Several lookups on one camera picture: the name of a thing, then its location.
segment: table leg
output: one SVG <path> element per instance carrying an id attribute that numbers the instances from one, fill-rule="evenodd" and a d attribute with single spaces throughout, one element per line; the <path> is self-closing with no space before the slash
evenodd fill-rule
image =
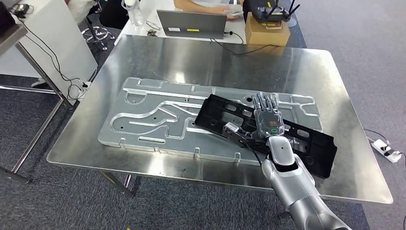
<path id="1" fill-rule="evenodd" d="M 125 178 L 125 185 L 123 185 L 117 178 L 115 178 L 110 172 L 102 172 L 100 173 L 108 180 L 110 181 L 116 188 L 120 190 L 121 193 L 125 194 L 128 197 L 133 197 L 133 193 L 127 188 L 128 183 L 130 181 L 131 176 L 127 175 Z"/>
<path id="2" fill-rule="evenodd" d="M 21 175 L 13 173 L 12 171 L 9 171 L 9 170 L 1 167 L 1 166 L 0 166 L 0 174 L 7 177 L 7 178 L 19 181 L 19 182 L 21 182 L 23 184 L 27 184 L 30 181 L 28 178 L 25 178 L 25 177 L 23 177 Z"/>
<path id="3" fill-rule="evenodd" d="M 73 106 L 70 104 L 69 100 L 63 95 L 61 90 L 55 85 L 55 83 L 49 78 L 41 66 L 34 60 L 31 54 L 21 45 L 20 42 L 15 44 L 17 50 L 24 56 L 24 58 L 31 64 L 31 66 L 38 72 L 38 74 L 45 80 L 45 82 L 51 87 L 53 91 L 63 100 L 68 108 Z"/>
<path id="4" fill-rule="evenodd" d="M 59 102 L 55 105 L 54 109 L 51 111 L 51 113 L 49 114 L 49 116 L 46 118 L 45 122 L 42 124 L 42 126 L 40 127 L 40 129 L 38 130 L 38 132 L 36 133 L 36 135 L 34 136 L 34 138 L 31 140 L 30 144 L 28 145 L 28 147 L 25 149 L 23 155 L 18 159 L 18 162 L 15 164 L 15 166 L 12 169 L 13 173 L 17 173 L 17 171 L 20 169 L 20 167 L 22 166 L 22 164 L 24 163 L 25 159 L 27 158 L 27 156 L 31 153 L 31 150 L 33 150 L 35 144 L 38 142 L 39 138 L 42 136 L 42 134 L 44 133 L 46 127 L 48 126 L 49 122 L 51 122 L 52 118 L 55 116 L 56 112 L 58 111 L 58 109 L 60 108 L 60 106 L 62 105 L 63 100 L 62 98 L 59 100 Z"/>

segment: chair base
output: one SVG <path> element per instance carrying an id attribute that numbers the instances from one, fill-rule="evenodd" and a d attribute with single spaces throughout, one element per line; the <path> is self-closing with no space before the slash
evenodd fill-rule
<path id="1" fill-rule="evenodd" d="M 87 43 L 100 43 L 103 46 L 102 50 L 107 50 L 107 47 L 103 43 L 103 39 L 110 36 L 110 40 L 114 40 L 115 37 L 106 29 L 100 26 L 93 26 L 93 31 L 90 28 L 86 28 L 82 31 L 82 35 Z"/>

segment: white label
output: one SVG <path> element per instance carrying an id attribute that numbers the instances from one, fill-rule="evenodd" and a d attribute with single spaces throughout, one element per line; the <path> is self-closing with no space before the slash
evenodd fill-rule
<path id="1" fill-rule="evenodd" d="M 168 27 L 168 30 L 171 32 L 180 32 L 180 28 Z"/>

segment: cardboard box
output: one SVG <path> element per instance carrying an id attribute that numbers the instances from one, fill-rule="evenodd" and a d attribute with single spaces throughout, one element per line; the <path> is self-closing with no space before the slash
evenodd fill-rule
<path id="1" fill-rule="evenodd" d="M 286 22 L 282 21 L 281 29 L 267 29 L 257 22 L 249 12 L 245 24 L 245 38 L 247 44 L 285 46 L 291 32 Z"/>

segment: gray carpet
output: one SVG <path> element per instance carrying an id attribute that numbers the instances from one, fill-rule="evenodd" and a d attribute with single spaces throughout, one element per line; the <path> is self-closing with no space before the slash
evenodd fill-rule
<path id="1" fill-rule="evenodd" d="M 303 47 L 297 29 L 297 37 L 291 39 Z M 98 63 L 105 61 L 112 45 L 106 52 L 90 45 Z M 18 77 L 0 76 L 0 84 L 18 82 L 27 84 Z M 10 168 L 57 98 L 3 90 L 0 98 L 0 162 Z M 0 177 L 0 229 L 295 229 L 290 218 L 280 215 L 282 205 L 273 192 L 138 177 L 131 182 L 135 196 L 129 199 L 95 171 L 46 162 L 72 113 L 63 106 L 59 109 L 21 168 L 21 174 L 32 179 L 30 184 Z M 369 229 L 361 205 L 326 203 L 354 230 Z"/>
<path id="2" fill-rule="evenodd" d="M 309 48 L 331 52 L 365 128 L 406 151 L 406 1 L 297 0 L 296 12 Z M 406 215 L 405 158 L 393 164 L 375 157 L 392 193 L 392 205 L 363 204 L 372 230 L 401 230 Z"/>

